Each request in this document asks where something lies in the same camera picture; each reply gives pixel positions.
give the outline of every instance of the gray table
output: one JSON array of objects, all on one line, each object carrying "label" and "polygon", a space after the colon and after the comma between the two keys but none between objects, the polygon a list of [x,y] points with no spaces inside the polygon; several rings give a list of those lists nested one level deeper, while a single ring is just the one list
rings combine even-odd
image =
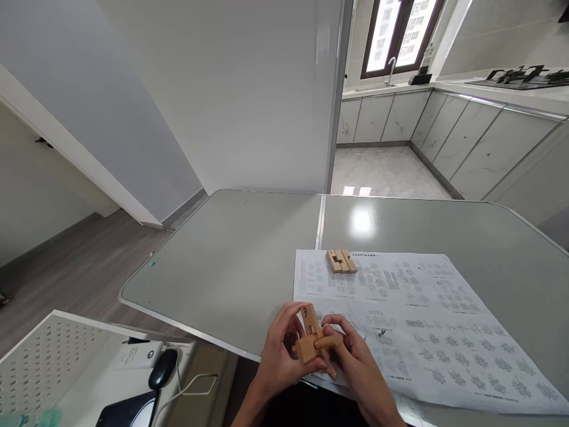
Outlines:
[{"label": "gray table", "polygon": [[[120,300],[259,360],[293,296],[296,249],[443,253],[548,379],[569,397],[569,256],[492,203],[221,190],[125,284]],[[415,425],[568,425],[403,397]]]}]

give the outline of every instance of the kitchen cabinet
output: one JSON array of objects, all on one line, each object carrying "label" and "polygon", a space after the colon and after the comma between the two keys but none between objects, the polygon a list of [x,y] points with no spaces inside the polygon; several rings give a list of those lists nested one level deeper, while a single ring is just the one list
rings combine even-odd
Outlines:
[{"label": "kitchen cabinet", "polygon": [[432,162],[458,121],[471,97],[449,94],[431,126],[421,151]]},{"label": "kitchen cabinet", "polygon": [[569,206],[569,122],[551,132],[484,200],[539,225]]},{"label": "kitchen cabinet", "polygon": [[393,95],[383,95],[362,100],[354,142],[381,141],[393,98]]},{"label": "kitchen cabinet", "polygon": [[503,108],[450,180],[465,199],[481,200],[559,123],[523,111]]},{"label": "kitchen cabinet", "polygon": [[425,138],[431,129],[435,119],[439,115],[439,111],[446,100],[446,93],[433,91],[427,105],[425,105],[425,109],[423,110],[423,114],[421,114],[421,118],[419,119],[419,123],[417,124],[417,128],[411,137],[411,142],[415,144],[417,148],[421,148],[423,146],[423,142],[425,142]]},{"label": "kitchen cabinet", "polygon": [[410,141],[431,91],[395,95],[381,141]]},{"label": "kitchen cabinet", "polygon": [[445,178],[448,180],[452,178],[462,161],[505,106],[477,98],[470,100],[433,160],[433,165]]},{"label": "kitchen cabinet", "polygon": [[337,144],[354,142],[357,117],[360,113],[361,104],[361,98],[342,101],[342,105],[340,106],[340,121],[338,123],[338,136],[336,138]]}]

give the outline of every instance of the faucet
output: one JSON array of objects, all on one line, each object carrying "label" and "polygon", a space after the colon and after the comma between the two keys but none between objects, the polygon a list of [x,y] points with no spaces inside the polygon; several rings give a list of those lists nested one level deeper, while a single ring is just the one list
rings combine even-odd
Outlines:
[{"label": "faucet", "polygon": [[397,58],[395,56],[389,60],[387,65],[391,64],[392,62],[393,64],[391,65],[391,72],[389,73],[389,78],[385,81],[386,86],[392,86],[391,76],[393,75],[393,70],[395,69],[395,63],[397,62]]}]

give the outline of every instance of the hand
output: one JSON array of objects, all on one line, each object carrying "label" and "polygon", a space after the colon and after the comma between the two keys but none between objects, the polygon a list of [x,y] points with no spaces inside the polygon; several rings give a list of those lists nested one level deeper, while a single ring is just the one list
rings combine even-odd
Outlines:
[{"label": "hand", "polygon": [[[344,334],[330,324],[340,325]],[[354,327],[339,314],[329,314],[322,320],[324,334],[341,334],[343,343],[333,348],[346,381],[354,394],[357,405],[368,424],[372,426],[405,426],[393,395],[373,359],[366,342]]]},{"label": "hand", "polygon": [[323,359],[316,358],[305,366],[290,357],[283,344],[287,333],[293,341],[306,335],[297,314],[305,302],[287,302],[282,306],[271,326],[268,328],[265,347],[261,353],[261,364],[253,382],[264,394],[272,398],[290,387],[305,375],[326,367]]},{"label": "hand", "polygon": [[247,395],[232,427],[251,426],[259,423],[269,401],[305,375],[326,367],[321,358],[316,358],[305,366],[290,357],[283,344],[286,334],[296,341],[306,335],[297,314],[305,302],[287,302],[268,328],[265,347],[261,353],[261,363],[257,375],[249,385]]}]

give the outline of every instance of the pegboard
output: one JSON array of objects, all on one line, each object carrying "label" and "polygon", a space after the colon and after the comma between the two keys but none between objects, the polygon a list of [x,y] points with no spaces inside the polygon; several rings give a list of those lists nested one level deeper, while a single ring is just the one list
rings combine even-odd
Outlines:
[{"label": "pegboard", "polygon": [[0,418],[50,409],[111,334],[48,316],[0,364]]}]

